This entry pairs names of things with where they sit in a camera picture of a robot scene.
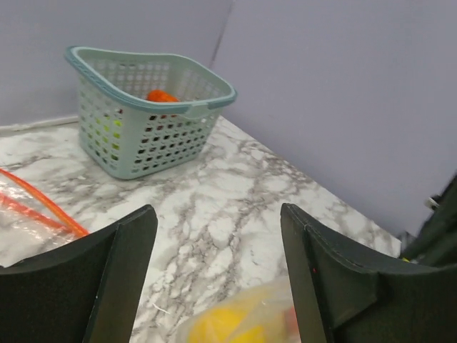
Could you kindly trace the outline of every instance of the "green basket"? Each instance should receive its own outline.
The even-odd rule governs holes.
[[[190,161],[203,149],[235,89],[212,71],[173,54],[69,47],[79,72],[79,138],[111,176],[135,179]],[[162,89],[180,102],[144,100]]]

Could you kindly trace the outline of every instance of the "white marble table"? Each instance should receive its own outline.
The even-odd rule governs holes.
[[[185,318],[286,273],[284,202],[380,252],[400,249],[397,239],[225,119],[195,161],[134,181],[105,174],[80,149],[75,125],[0,138],[0,166],[89,231],[143,204],[155,207],[159,231],[134,343],[170,342]]]

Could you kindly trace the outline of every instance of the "clear plastic packaging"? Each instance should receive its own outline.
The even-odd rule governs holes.
[[[0,169],[1,267],[9,267],[87,234],[32,185]]]
[[[300,343],[288,277],[243,290],[188,319],[176,343]]]

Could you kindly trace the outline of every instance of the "basket rim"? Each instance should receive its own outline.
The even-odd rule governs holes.
[[[82,59],[79,56],[79,52],[81,51],[101,51],[109,54],[128,54],[132,56],[173,56],[179,59],[185,59],[188,62],[198,65],[199,67],[206,70],[207,72],[215,76],[217,79],[222,81],[230,89],[230,94],[206,100],[180,101],[169,103],[153,102],[140,99],[136,96],[130,95],[125,91],[122,91],[120,88],[114,86],[114,84],[108,81],[100,73],[98,73],[87,62],[85,62],[84,59]],[[123,105],[141,111],[154,111],[161,114],[185,114],[187,111],[191,110],[195,106],[207,106],[208,109],[217,109],[232,104],[233,102],[235,102],[236,97],[238,95],[231,84],[229,84],[225,79],[221,78],[219,75],[214,73],[212,70],[193,59],[178,54],[133,53],[127,51],[97,49],[88,46],[70,46],[65,51],[65,59],[70,63],[70,65],[72,65],[75,68],[75,70],[77,70],[81,75],[85,76],[86,79],[88,79],[102,93]]]

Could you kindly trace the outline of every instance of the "wall baseboard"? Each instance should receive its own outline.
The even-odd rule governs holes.
[[[43,121],[38,121],[36,123],[30,123],[30,124],[15,124],[15,125],[0,126],[0,134],[4,133],[4,132],[24,131],[24,130],[30,130],[30,129],[38,129],[40,127],[71,124],[71,123],[76,123],[77,121],[78,121],[78,116],[75,115],[75,116],[68,116],[65,118],[43,120]]]

